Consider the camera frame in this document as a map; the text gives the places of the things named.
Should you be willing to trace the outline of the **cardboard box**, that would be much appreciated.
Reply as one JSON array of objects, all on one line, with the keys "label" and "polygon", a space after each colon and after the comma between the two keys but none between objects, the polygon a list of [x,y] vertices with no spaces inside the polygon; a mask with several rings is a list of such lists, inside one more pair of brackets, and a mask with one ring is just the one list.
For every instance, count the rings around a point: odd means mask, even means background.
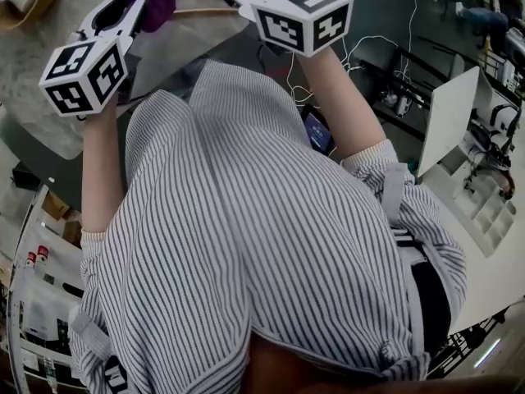
[{"label": "cardboard box", "polygon": [[81,215],[53,192],[48,192],[43,200],[46,227],[63,240],[80,248]]}]

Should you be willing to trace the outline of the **white desk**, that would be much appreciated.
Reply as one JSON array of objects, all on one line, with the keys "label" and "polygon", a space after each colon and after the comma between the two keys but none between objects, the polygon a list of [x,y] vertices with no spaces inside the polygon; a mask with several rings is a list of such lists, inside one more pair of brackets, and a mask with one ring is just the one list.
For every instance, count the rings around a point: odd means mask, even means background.
[{"label": "white desk", "polygon": [[477,92],[479,72],[480,68],[475,66],[432,92],[417,178],[463,140]]}]

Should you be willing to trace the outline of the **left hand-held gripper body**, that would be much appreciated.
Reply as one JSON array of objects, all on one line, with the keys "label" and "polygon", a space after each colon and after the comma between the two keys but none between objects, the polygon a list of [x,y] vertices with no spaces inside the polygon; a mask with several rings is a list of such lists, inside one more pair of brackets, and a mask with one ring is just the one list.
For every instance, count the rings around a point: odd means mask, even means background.
[{"label": "left hand-held gripper body", "polygon": [[71,35],[56,48],[44,68],[39,88],[61,117],[100,113],[114,94],[127,100],[135,80],[134,42],[126,34]]}]

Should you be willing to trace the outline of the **person's black backpack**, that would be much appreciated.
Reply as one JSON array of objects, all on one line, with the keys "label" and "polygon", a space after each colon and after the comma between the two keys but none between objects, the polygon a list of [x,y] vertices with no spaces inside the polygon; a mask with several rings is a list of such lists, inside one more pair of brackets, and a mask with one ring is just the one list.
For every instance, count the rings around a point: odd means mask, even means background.
[{"label": "person's black backpack", "polygon": [[422,311],[424,349],[434,358],[448,337],[450,304],[441,279],[427,257],[411,267]]}]

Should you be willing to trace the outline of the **black railing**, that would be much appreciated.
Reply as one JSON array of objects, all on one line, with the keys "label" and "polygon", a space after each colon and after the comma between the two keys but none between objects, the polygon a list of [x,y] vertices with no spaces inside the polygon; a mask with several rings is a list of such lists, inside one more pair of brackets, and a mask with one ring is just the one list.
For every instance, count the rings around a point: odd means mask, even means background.
[{"label": "black railing", "polygon": [[449,335],[439,352],[431,360],[427,379],[442,379],[459,367],[473,352],[478,350],[488,335],[505,323],[509,307],[490,318],[460,332]]}]

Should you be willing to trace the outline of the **person's bare neck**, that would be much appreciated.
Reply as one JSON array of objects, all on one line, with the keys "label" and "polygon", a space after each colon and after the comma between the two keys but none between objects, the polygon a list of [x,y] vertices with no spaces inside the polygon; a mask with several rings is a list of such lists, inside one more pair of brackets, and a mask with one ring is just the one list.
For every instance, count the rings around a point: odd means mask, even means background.
[{"label": "person's bare neck", "polygon": [[384,383],[321,369],[291,350],[252,335],[240,394],[385,394]]}]

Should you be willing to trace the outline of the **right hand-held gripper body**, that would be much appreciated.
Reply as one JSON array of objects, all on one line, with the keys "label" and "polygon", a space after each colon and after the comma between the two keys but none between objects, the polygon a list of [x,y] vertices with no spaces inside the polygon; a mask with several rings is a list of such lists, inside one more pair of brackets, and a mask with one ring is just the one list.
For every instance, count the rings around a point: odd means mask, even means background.
[{"label": "right hand-held gripper body", "polygon": [[312,57],[348,34],[354,0],[250,0],[239,14],[261,39]]}]

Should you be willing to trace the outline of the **person's left forearm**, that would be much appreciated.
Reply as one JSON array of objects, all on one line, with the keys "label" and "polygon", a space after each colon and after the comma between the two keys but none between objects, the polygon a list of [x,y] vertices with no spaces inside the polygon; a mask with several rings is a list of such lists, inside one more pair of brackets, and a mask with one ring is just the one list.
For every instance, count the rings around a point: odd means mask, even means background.
[{"label": "person's left forearm", "polygon": [[106,231],[124,198],[116,106],[112,99],[85,120],[81,217],[87,232]]}]

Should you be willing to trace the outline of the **person's right forearm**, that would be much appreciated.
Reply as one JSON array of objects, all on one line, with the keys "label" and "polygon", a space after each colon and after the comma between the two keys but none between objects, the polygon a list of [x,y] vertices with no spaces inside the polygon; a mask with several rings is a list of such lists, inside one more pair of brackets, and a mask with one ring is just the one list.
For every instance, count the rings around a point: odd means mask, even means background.
[{"label": "person's right forearm", "polygon": [[381,123],[332,48],[299,63],[342,158],[386,140]]}]

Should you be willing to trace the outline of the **white shelving unit with supplies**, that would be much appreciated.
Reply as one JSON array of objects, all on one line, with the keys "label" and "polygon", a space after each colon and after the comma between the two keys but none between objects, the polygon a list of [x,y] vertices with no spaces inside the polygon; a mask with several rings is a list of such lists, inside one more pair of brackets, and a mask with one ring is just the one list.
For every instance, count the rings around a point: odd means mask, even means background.
[{"label": "white shelving unit with supplies", "polygon": [[[46,227],[43,200],[50,192],[41,186],[30,202],[12,260],[7,291],[8,353],[18,394],[30,394],[37,383],[45,391],[84,392],[68,350],[70,312],[80,303],[80,248]],[[29,252],[48,247],[45,267],[25,267]]]}]

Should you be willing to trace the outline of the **black desk frame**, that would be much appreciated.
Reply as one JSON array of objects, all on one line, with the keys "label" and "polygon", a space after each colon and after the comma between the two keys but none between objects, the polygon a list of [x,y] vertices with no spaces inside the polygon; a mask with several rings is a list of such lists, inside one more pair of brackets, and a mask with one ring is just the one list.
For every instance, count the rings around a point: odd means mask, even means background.
[{"label": "black desk frame", "polygon": [[422,122],[427,124],[431,93],[463,73],[468,58],[431,39],[422,36],[418,39],[429,44],[434,55],[447,61],[443,71],[402,47],[395,48],[385,66],[377,66],[363,59],[358,60],[358,66],[370,75],[371,88],[366,99],[379,119],[424,141],[425,132],[409,124],[406,116],[412,111],[419,112]]}]

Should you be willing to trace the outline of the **person's striped shirt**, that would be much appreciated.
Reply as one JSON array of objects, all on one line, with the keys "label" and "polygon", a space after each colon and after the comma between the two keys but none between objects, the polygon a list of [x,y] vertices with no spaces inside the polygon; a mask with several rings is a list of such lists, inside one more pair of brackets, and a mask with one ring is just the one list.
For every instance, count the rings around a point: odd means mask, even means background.
[{"label": "person's striped shirt", "polygon": [[205,62],[188,98],[142,102],[126,178],[107,230],[82,230],[70,347],[90,394],[239,392],[253,334],[329,372],[422,381],[411,267],[433,265],[451,324],[465,301],[463,251],[392,143],[332,161],[243,67]]}]

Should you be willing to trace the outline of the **black smartphone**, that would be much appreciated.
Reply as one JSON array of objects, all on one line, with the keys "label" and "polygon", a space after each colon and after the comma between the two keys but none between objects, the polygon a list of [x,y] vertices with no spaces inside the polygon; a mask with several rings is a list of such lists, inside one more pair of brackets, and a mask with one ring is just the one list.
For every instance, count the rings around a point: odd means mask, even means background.
[{"label": "black smartphone", "polygon": [[329,156],[336,146],[326,119],[318,109],[311,104],[305,104],[302,107],[300,116],[313,149],[323,155]]}]

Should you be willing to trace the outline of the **round bamboo basket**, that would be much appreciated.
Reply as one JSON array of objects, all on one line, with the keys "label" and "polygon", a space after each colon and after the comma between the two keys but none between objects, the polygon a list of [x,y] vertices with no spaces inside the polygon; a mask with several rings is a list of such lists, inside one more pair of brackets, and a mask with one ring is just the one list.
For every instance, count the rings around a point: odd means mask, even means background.
[{"label": "round bamboo basket", "polygon": [[33,25],[52,6],[55,0],[30,0],[28,3],[0,2],[0,30]]}]

